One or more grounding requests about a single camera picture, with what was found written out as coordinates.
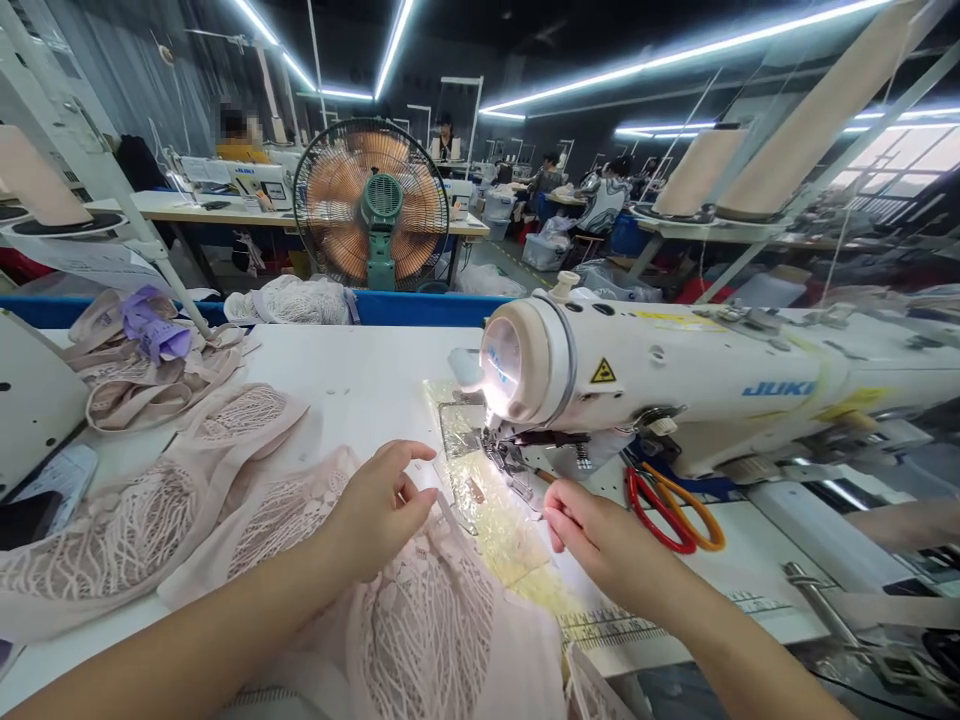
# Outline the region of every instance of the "hand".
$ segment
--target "hand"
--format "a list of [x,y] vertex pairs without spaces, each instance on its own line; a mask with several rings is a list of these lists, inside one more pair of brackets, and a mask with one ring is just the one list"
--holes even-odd
[[604,595],[629,612],[669,630],[682,598],[702,584],[632,513],[579,483],[554,481],[543,506],[554,552],[570,550]]
[[426,522],[439,491],[418,490],[404,469],[414,458],[436,456],[423,443],[394,440],[350,478],[318,533],[335,543],[350,580],[375,577]]

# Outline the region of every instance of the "green fan motor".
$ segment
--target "green fan motor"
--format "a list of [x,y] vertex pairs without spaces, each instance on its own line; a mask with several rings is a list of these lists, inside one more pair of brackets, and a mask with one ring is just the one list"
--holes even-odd
[[375,173],[367,180],[360,212],[370,234],[367,285],[371,290],[395,290],[396,272],[390,257],[390,236],[403,207],[403,189],[390,175]]

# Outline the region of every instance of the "yellow warning triangle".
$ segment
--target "yellow warning triangle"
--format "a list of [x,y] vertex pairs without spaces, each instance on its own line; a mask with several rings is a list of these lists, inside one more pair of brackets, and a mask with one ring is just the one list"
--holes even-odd
[[607,362],[606,358],[600,360],[600,367],[597,368],[597,371],[593,374],[593,378],[590,380],[592,383],[601,383],[601,382],[616,382],[617,376],[613,374],[613,368],[610,367],[610,363]]

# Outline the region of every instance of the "orange-handled scissors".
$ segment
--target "orange-handled scissors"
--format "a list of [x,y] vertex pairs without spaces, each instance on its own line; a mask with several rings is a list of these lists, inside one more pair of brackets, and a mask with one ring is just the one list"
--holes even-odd
[[[656,480],[654,485],[655,492],[650,490],[646,482],[644,482],[642,475],[637,470],[628,467],[627,491],[630,498],[630,505],[633,507],[633,511],[640,521],[653,533],[661,544],[666,545],[674,552],[684,555],[690,555],[696,552],[697,546],[708,552],[717,552],[727,546],[727,540],[723,535],[720,524],[713,516],[713,513],[711,513],[702,502],[697,500],[691,493],[687,492],[677,483],[654,470],[648,463],[643,463],[641,467]],[[654,509],[663,515],[663,518],[680,538],[679,542],[665,535],[646,516],[646,512],[640,505],[638,491],[642,492],[650,504],[653,505]],[[664,505],[664,502],[660,502],[660,498],[657,497],[658,494],[663,498],[666,505]],[[703,520],[707,526],[707,531],[710,533],[709,538],[701,535],[700,531],[687,519],[680,503],[677,501],[677,497],[685,500],[687,504],[694,509],[694,512],[700,516],[700,519]]]

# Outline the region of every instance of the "fan guard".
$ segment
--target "fan guard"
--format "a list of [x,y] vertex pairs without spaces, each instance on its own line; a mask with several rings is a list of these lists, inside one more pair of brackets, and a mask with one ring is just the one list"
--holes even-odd
[[297,228],[320,272],[344,285],[365,287],[370,244],[360,203],[367,181],[378,173],[390,175],[402,190],[390,242],[396,289],[416,290],[433,279],[440,256],[452,249],[450,209],[430,156],[396,125],[355,118],[314,138],[297,165]]

